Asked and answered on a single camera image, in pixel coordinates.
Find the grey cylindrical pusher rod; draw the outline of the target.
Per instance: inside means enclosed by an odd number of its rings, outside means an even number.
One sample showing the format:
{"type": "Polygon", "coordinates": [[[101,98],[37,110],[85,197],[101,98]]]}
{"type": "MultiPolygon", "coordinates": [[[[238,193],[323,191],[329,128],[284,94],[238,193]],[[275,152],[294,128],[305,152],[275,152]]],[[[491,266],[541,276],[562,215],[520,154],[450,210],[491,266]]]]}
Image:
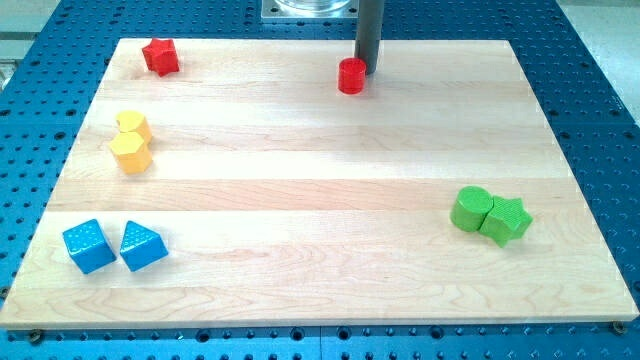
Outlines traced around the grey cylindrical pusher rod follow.
{"type": "Polygon", "coordinates": [[[376,72],[382,34],[384,0],[360,0],[354,56],[366,65],[366,75],[376,72]]]}

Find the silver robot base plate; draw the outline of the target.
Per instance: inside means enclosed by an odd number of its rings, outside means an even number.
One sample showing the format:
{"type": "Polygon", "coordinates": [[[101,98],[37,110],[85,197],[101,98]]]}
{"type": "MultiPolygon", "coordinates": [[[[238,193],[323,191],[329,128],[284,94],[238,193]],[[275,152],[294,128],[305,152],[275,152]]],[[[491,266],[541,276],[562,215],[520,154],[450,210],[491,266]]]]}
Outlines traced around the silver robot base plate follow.
{"type": "Polygon", "coordinates": [[[353,18],[358,0],[262,0],[263,19],[353,18]]]}

